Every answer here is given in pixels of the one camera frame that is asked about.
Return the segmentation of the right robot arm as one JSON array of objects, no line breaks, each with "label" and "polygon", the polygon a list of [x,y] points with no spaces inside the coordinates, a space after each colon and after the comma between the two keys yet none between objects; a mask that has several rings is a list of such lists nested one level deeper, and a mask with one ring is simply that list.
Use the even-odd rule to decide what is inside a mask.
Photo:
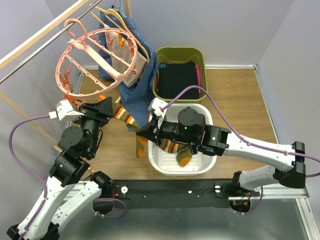
[{"label": "right robot arm", "polygon": [[257,187],[276,183],[292,189],[306,186],[306,166],[299,155],[305,149],[303,143],[275,144],[244,138],[227,128],[207,124],[205,115],[189,106],[178,113],[176,122],[161,120],[153,114],[137,135],[157,145],[170,140],[207,156],[241,157],[265,165],[235,172],[225,189],[230,195],[241,196]]}]

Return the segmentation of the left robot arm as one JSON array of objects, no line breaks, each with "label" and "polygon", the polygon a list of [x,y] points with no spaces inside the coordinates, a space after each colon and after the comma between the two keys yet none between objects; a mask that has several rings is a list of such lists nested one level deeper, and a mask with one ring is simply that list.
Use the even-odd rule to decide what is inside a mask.
[{"label": "left robot arm", "polygon": [[9,135],[10,153],[24,170],[41,182],[43,191],[27,217],[7,230],[12,240],[57,240],[66,225],[89,202],[110,194],[111,179],[98,171],[78,193],[64,200],[89,169],[87,161],[96,156],[100,128],[113,116],[111,97],[101,98],[96,103],[84,103],[79,110],[75,110],[68,100],[61,100],[55,111],[45,115],[46,119],[58,118],[75,123],[61,134],[57,144],[61,153],[56,157],[47,180],[32,172],[17,158],[13,150],[13,135],[18,127],[13,127]]}]

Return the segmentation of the pink round clip hanger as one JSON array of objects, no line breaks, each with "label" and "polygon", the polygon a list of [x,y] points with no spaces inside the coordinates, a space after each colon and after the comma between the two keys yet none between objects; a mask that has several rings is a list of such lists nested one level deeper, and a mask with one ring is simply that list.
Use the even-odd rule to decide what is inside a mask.
[{"label": "pink round clip hanger", "polygon": [[[64,22],[64,26],[67,24],[75,22],[80,26],[83,31],[83,35],[79,38],[75,38],[75,34],[67,30],[67,33],[72,36],[72,38],[67,42],[69,45],[66,50],[62,53],[59,58],[56,69],[55,69],[55,81],[58,88],[62,91],[63,96],[69,102],[82,105],[89,98],[97,97],[104,95],[106,92],[117,87],[121,82],[123,82],[130,73],[136,73],[136,61],[138,57],[138,46],[134,40],[134,37],[127,31],[119,29],[119,28],[101,28],[91,32],[87,32],[82,22],[76,18],[69,18]],[[125,43],[128,43],[128,50],[131,54],[129,61],[124,60],[122,57],[119,57],[116,53],[104,47],[99,41],[96,41],[95,36],[98,34],[104,34],[106,40],[109,44],[113,45],[116,42],[120,44],[121,47],[125,46]],[[120,72],[114,67],[112,67],[104,58],[94,50],[87,41],[91,42],[97,49],[103,50],[103,52],[107,53],[110,57],[116,59],[120,64],[126,66],[126,70],[124,72]],[[110,85],[105,85],[96,77],[94,77],[90,72],[88,72],[80,63],[78,63],[71,55],[71,50],[79,50],[86,53],[92,60],[94,60],[99,67],[101,67],[104,71],[106,71],[113,82]],[[74,93],[71,90],[70,82],[67,73],[62,73],[62,67],[65,60],[70,62],[70,66],[75,66],[79,70],[81,70],[85,76],[89,77],[95,85],[99,87],[96,91],[92,93]]]}]

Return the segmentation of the olive wavy striped sock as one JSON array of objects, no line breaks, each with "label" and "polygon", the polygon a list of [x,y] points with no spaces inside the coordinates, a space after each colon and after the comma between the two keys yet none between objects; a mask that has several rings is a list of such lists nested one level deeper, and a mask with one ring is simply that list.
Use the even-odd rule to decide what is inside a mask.
[{"label": "olive wavy striped sock", "polygon": [[176,160],[181,167],[185,167],[193,156],[191,147],[187,144],[176,143],[165,139],[159,147],[167,153],[176,154]]}]

